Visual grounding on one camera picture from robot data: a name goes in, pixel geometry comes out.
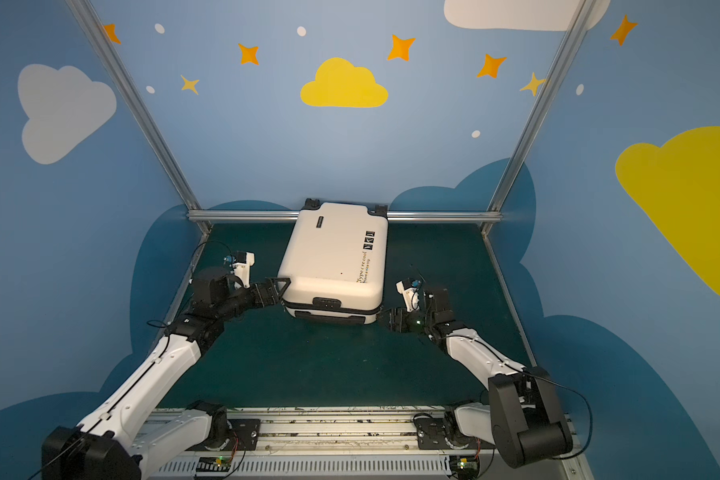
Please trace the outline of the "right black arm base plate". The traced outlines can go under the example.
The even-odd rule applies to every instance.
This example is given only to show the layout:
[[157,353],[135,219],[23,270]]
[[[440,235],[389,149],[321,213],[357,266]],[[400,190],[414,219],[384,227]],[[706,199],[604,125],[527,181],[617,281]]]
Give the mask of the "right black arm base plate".
[[464,435],[450,418],[417,415],[412,419],[420,450],[477,450],[478,441]]

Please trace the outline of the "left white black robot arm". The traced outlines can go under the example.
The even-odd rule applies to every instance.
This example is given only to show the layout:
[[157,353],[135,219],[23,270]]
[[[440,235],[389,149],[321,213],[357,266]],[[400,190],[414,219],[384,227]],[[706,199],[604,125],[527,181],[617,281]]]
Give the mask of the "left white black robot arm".
[[146,479],[185,450],[236,444],[227,409],[195,401],[144,439],[137,435],[173,385],[208,352],[226,322],[281,303],[287,277],[245,284],[242,267],[210,267],[192,281],[186,308],[164,327],[134,373],[75,427],[56,428],[43,442],[42,479]]

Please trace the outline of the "black white suitcase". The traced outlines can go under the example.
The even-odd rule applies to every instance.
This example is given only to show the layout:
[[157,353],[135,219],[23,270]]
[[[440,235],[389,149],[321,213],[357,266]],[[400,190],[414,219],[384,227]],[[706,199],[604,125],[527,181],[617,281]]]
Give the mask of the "black white suitcase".
[[305,201],[278,275],[294,318],[342,325],[374,323],[382,310],[388,207]]

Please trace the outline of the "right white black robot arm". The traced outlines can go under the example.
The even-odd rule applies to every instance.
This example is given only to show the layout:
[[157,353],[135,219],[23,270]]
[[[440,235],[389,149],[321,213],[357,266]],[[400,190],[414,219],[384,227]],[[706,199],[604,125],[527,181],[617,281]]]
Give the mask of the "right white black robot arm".
[[390,311],[389,329],[424,335],[488,393],[486,404],[465,403],[444,414],[445,439],[451,445],[487,443],[512,468],[572,455],[573,435],[558,385],[546,370],[511,359],[457,319],[446,289],[427,289],[421,280],[399,281],[396,289],[404,305]]

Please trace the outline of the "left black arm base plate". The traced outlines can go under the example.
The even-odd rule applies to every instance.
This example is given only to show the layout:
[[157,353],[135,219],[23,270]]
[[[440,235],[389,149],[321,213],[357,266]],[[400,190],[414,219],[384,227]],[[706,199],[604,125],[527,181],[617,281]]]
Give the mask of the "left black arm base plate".
[[259,419],[228,419],[226,430],[200,444],[201,451],[253,451],[260,434]]

